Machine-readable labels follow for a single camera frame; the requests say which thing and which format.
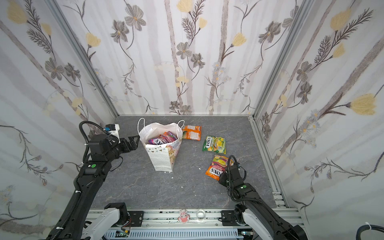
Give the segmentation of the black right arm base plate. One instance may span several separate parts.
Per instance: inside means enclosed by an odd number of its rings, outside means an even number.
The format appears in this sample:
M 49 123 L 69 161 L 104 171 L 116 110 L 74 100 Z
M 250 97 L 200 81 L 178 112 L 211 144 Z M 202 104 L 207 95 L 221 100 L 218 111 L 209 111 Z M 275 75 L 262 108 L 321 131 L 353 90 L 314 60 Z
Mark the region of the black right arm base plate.
M 260 227 L 261 221 L 250 209 L 234 209 L 221 211 L 221 218 L 223 226 L 249 226 Z

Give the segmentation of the red orange Fox's candy bag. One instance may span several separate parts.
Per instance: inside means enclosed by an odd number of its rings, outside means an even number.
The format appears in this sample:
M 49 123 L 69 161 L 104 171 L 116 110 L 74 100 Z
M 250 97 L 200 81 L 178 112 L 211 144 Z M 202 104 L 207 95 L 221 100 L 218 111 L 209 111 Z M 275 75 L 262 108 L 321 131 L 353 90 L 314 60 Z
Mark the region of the red orange Fox's candy bag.
M 206 171 L 206 175 L 218 181 L 228 166 L 228 160 L 225 156 L 215 155 Z

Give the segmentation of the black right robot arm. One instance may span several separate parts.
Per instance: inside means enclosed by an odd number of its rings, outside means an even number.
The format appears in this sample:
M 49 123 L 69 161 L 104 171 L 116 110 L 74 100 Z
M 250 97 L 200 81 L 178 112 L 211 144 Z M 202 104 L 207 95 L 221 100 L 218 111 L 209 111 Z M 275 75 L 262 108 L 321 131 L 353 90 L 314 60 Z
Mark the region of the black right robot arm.
M 306 240 L 307 234 L 299 225 L 291 225 L 270 208 L 256 189 L 245 183 L 237 159 L 229 156 L 228 166 L 219 183 L 227 188 L 235 208 L 222 211 L 219 220 L 223 226 L 249 226 L 255 232 L 253 239 L 259 240 Z

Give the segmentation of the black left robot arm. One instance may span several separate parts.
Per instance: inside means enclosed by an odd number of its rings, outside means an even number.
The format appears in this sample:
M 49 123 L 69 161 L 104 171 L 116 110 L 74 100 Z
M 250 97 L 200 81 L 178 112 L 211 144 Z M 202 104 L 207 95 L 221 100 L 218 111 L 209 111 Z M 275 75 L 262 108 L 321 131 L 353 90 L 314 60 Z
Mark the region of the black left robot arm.
M 108 173 L 113 171 L 112 162 L 136 150 L 140 136 L 119 138 L 118 125 L 102 128 L 91 121 L 80 122 L 79 130 L 86 141 L 83 165 L 74 179 L 75 190 L 66 209 L 48 234 L 49 240 L 100 240 L 113 225 L 122 227 L 131 220 L 126 204 L 112 203 L 101 216 L 86 225 L 96 194 Z

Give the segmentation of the white cartoon paper bag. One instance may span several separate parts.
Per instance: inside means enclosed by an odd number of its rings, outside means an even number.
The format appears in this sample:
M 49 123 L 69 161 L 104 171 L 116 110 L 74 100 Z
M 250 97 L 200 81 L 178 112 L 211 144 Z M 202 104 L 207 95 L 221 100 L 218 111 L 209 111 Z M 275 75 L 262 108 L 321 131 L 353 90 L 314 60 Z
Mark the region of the white cartoon paper bag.
M 180 120 L 178 123 L 170 123 L 162 125 L 160 123 L 151 123 L 146 125 L 145 119 L 140 118 L 137 124 L 137 131 L 140 141 L 143 144 L 156 171 L 172 172 L 176 157 L 179 153 L 185 121 Z M 151 145 L 148 143 L 150 139 L 156 138 L 164 132 L 172 132 L 178 139 L 169 144 Z

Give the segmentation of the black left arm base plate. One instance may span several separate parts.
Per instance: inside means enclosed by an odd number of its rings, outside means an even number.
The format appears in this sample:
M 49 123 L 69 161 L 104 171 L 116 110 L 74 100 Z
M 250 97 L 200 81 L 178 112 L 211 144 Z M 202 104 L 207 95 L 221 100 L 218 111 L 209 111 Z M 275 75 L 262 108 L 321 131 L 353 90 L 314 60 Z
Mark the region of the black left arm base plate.
M 129 227 L 141 227 L 144 219 L 144 211 L 128 211 Z

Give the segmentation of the purple Fox's berries bag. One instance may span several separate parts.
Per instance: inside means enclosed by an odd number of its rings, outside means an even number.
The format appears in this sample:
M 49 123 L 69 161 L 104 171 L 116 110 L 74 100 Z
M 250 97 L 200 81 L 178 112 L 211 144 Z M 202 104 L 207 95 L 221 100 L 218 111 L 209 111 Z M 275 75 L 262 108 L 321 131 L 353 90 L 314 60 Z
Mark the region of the purple Fox's berries bag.
M 164 132 L 163 134 L 159 135 L 156 138 L 150 139 L 148 141 L 149 144 L 151 145 L 162 145 L 162 144 L 169 144 L 174 141 L 176 141 L 178 137 L 174 135 L 172 132 Z

